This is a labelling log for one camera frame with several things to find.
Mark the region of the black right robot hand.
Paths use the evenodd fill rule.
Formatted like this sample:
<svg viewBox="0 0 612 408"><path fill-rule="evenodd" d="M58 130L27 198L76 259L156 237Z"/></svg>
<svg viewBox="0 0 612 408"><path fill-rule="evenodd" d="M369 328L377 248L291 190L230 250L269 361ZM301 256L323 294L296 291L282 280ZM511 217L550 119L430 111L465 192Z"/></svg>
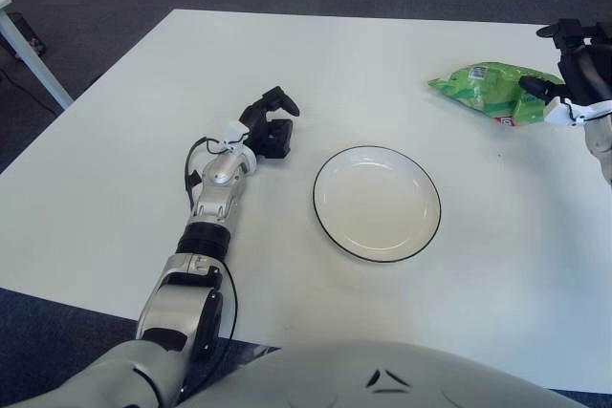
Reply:
<svg viewBox="0 0 612 408"><path fill-rule="evenodd" d="M520 87L548 103L555 97L589 106L611 98L611 24L583 26L578 19L562 18L540 28L536 35L551 38L560 51L561 83L523 76Z"/></svg>

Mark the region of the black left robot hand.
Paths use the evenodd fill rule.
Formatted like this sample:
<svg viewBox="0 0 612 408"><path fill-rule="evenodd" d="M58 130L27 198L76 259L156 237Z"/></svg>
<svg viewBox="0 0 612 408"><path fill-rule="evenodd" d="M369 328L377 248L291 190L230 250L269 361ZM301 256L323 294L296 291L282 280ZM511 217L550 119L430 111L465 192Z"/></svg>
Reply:
<svg viewBox="0 0 612 408"><path fill-rule="evenodd" d="M290 153L293 121L287 118L268 120L268 113L278 109L296 118L300 116L295 102L281 87L276 86L248 106L239 118L239 121L249 128L244 144L256 156L280 160Z"/></svg>

